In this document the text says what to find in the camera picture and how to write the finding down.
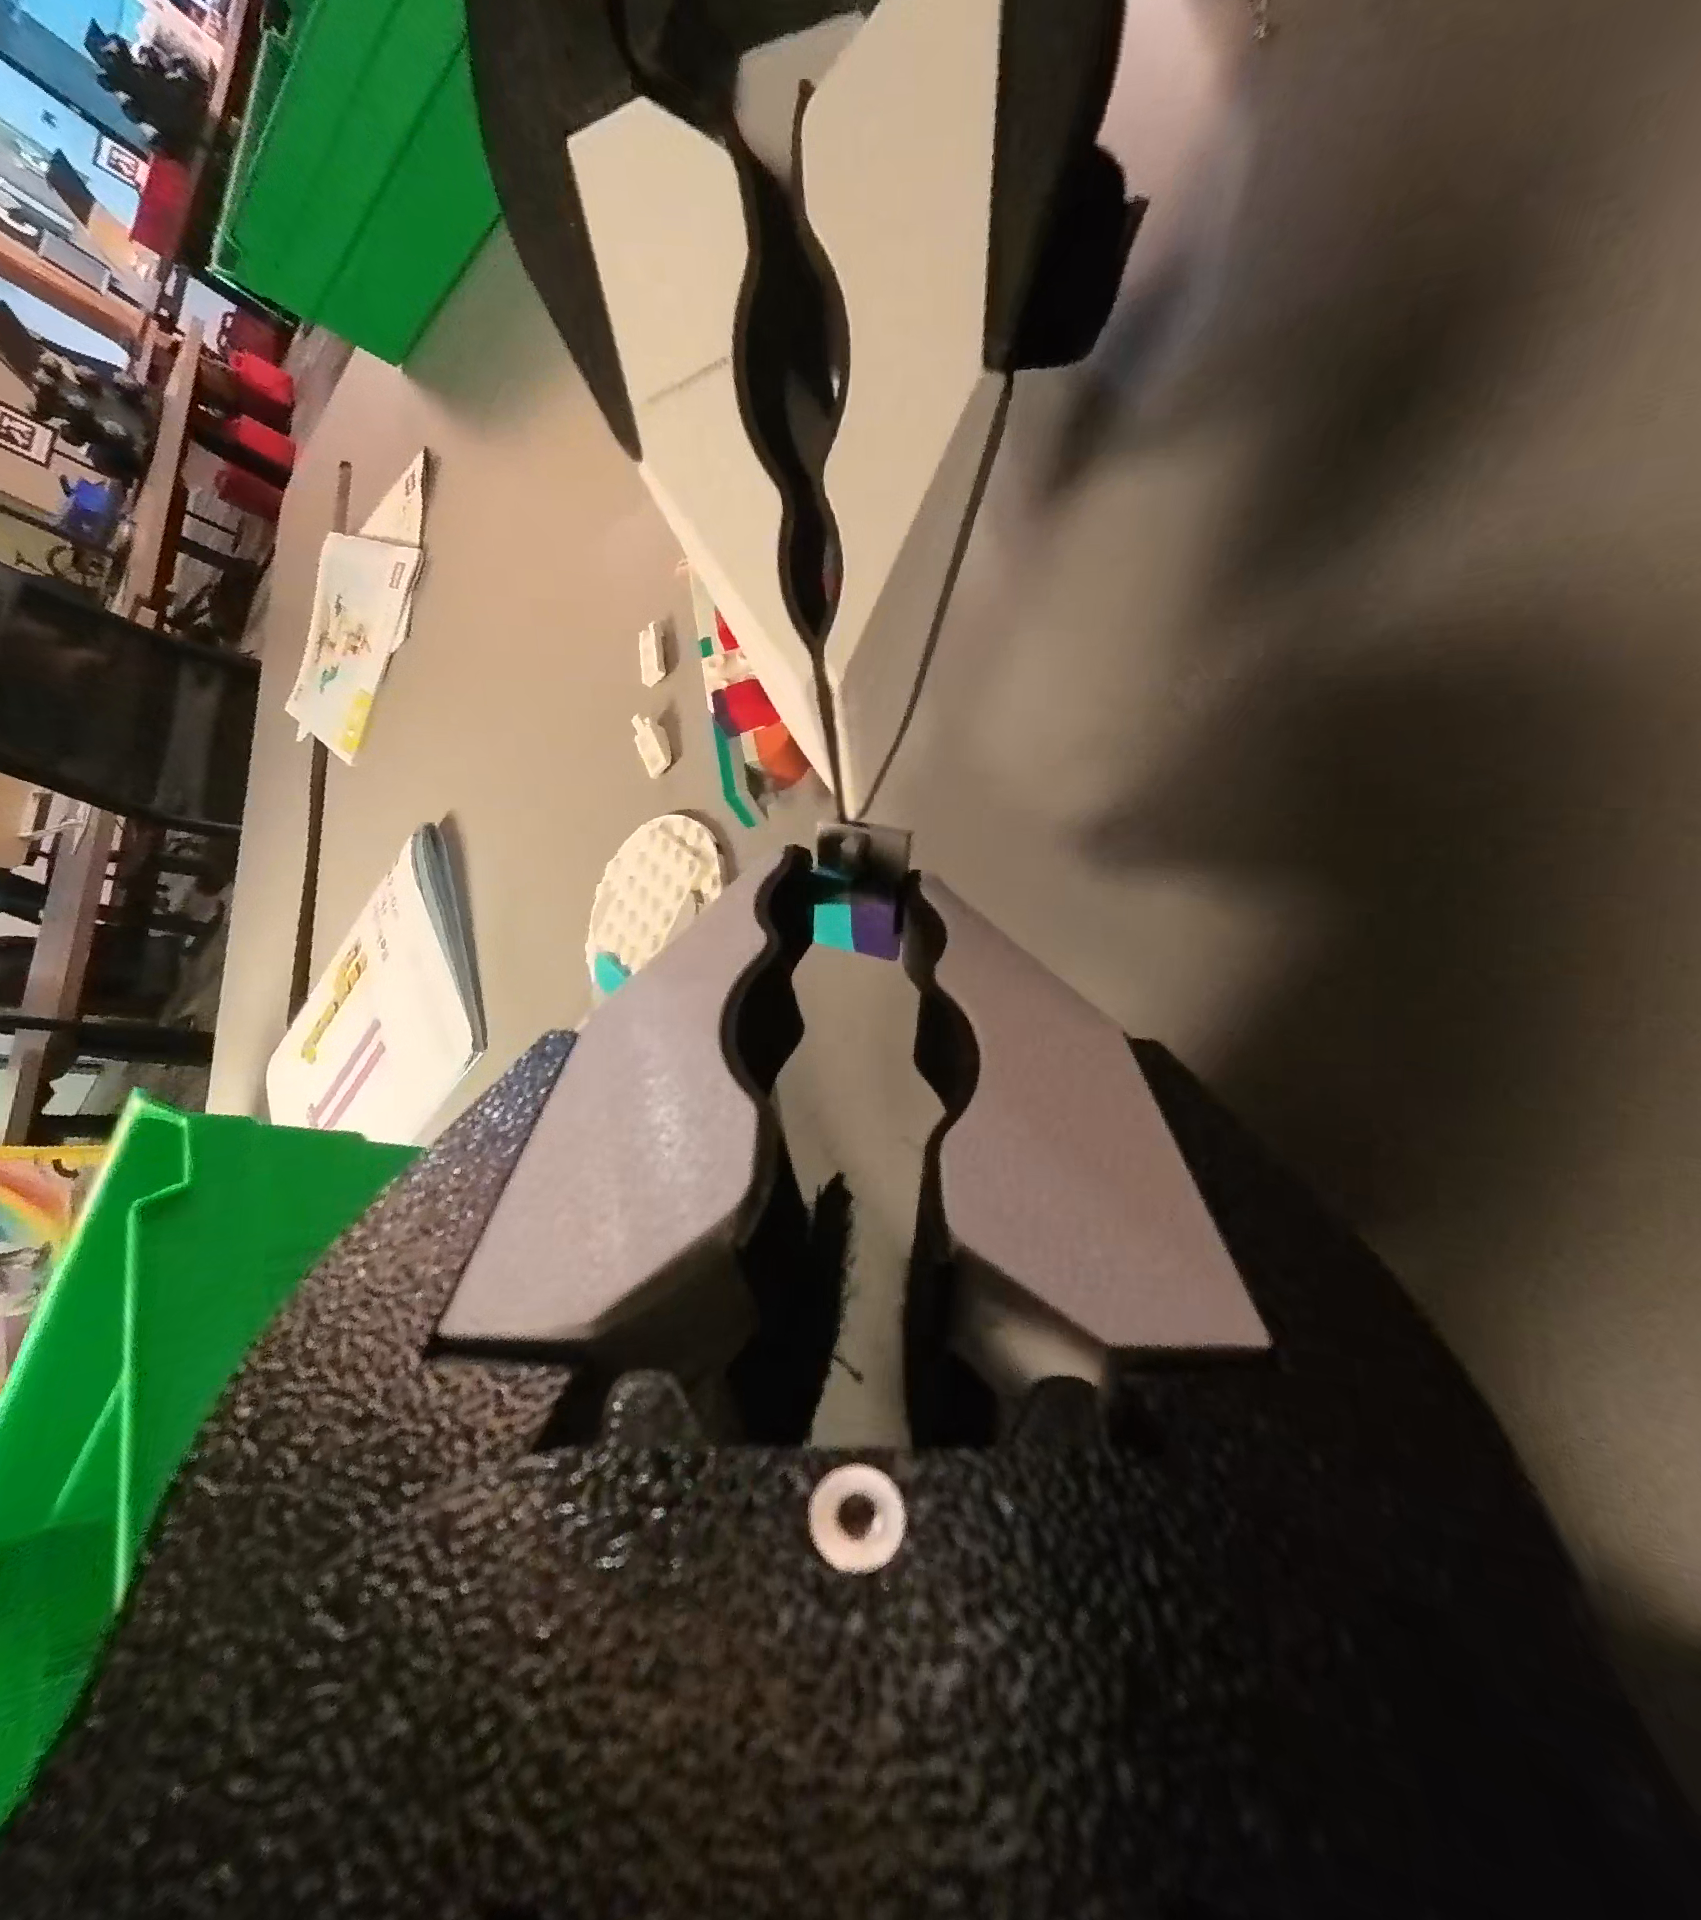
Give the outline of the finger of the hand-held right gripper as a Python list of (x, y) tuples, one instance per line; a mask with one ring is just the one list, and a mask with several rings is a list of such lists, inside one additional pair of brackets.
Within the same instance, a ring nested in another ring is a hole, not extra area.
[(745, 409), (753, 244), (735, 158), (657, 102), (627, 102), (575, 132), (568, 158), (640, 474), (776, 716), (841, 800), (814, 660), (785, 593), (785, 500)]
[(911, 725), (1002, 432), (986, 348), (1007, 5), (891, 3), (748, 50), (738, 410), (765, 482), (726, 613), (842, 820)]

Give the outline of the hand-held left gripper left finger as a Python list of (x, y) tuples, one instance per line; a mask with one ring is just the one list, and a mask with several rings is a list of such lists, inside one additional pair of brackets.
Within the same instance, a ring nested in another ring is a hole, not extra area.
[(811, 1431), (808, 1227), (772, 1090), (802, 1039), (811, 855), (730, 883), (577, 1032), (436, 1322), (436, 1354), (717, 1384)]

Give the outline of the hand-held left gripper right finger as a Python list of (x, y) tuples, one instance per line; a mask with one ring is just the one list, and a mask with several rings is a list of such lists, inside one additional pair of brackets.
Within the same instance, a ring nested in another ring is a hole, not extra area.
[(982, 1446), (1047, 1383), (1271, 1352), (1125, 1031), (946, 883), (911, 880), (911, 1440)]

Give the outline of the white round studded plate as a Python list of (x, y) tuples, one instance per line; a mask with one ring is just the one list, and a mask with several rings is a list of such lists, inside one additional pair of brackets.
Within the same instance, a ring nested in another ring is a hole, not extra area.
[(599, 877), (588, 912), (592, 999), (607, 1000), (645, 970), (717, 905), (724, 880), (722, 845), (703, 820), (668, 813), (635, 829)]

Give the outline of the teal purple brick block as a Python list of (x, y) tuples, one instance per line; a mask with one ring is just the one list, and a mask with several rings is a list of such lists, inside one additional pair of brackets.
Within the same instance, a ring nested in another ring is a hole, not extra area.
[(812, 868), (816, 948), (896, 962), (904, 941), (899, 885), (882, 875), (816, 863)]

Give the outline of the thick instruction booklet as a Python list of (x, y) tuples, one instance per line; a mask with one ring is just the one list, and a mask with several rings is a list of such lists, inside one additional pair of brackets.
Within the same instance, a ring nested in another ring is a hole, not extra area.
[(447, 832), (417, 829), (264, 1075), (268, 1124), (422, 1144), (487, 1048), (474, 925)]

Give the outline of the small instruction leaflet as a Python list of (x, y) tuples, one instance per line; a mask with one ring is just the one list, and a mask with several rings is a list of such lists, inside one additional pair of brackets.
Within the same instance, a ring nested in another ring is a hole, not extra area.
[(420, 551), (427, 543), (429, 499), (430, 449), (422, 446), (351, 533), (358, 539)]

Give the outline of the colourful brick assembly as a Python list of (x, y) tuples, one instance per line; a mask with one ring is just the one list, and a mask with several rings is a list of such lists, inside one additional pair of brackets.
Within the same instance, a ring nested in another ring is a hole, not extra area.
[(688, 576), (698, 671), (708, 709), (721, 802), (740, 829), (766, 823), (775, 802), (812, 777), (812, 765), (698, 575)]

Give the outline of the green plastic bin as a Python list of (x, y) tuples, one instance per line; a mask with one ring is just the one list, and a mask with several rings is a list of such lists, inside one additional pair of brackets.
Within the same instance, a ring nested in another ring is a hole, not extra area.
[(419, 1157), (126, 1104), (0, 1388), (0, 1827), (87, 1691), (213, 1404)]
[(498, 220), (463, 3), (264, 5), (216, 279), (401, 368)]

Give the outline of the red stacked boxes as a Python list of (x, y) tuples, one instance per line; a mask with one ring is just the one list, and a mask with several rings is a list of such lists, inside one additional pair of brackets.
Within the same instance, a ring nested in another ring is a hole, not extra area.
[(246, 311), (227, 311), (198, 362), (195, 435), (241, 487), (284, 492), (295, 465), (294, 380), (284, 366), (286, 334)]

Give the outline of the large instruction leaflet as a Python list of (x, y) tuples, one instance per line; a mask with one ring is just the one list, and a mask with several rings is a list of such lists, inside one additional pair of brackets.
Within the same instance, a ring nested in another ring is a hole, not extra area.
[(303, 740), (354, 765), (385, 672), (409, 637), (424, 553), (409, 541), (331, 535), (318, 554), (286, 716)]

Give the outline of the black mesh office chair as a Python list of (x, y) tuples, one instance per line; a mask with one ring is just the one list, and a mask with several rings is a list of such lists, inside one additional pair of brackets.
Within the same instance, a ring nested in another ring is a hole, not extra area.
[(0, 562), (0, 777), (141, 825), (239, 832), (259, 664)]

